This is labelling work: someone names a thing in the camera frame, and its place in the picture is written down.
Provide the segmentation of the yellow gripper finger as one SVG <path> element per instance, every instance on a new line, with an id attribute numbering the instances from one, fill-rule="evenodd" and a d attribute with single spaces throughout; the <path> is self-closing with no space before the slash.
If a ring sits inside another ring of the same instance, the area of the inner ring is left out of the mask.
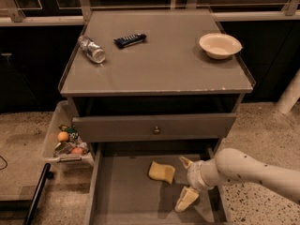
<path id="1" fill-rule="evenodd" d="M 175 211 L 183 212 L 199 198 L 199 191 L 193 187 L 183 187 L 176 202 Z"/>
<path id="2" fill-rule="evenodd" d="M 193 162 L 186 157 L 180 157 L 179 159 L 186 170 L 193 164 Z"/>

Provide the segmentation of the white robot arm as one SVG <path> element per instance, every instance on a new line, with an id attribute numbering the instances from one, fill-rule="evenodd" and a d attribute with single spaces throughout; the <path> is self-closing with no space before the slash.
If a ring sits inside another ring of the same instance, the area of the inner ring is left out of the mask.
<path id="1" fill-rule="evenodd" d="M 186 157 L 180 157 L 180 160 L 187 170 L 189 187 L 183 187 L 176 202 L 176 212 L 185 211 L 199 198 L 202 190 L 243 182 L 259 184 L 300 203 L 299 171 L 262 163 L 234 148 L 222 149 L 206 161 L 191 161 Z"/>

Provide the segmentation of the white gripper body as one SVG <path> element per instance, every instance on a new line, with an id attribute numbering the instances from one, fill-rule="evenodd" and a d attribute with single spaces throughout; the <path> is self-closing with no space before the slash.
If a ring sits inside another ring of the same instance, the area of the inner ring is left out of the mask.
<path id="1" fill-rule="evenodd" d="M 202 189 L 213 189 L 213 187 L 208 186 L 202 178 L 202 165 L 203 162 L 201 160 L 192 162 L 189 165 L 187 169 L 187 181 L 192 188 L 197 189 L 198 191 L 201 191 Z"/>

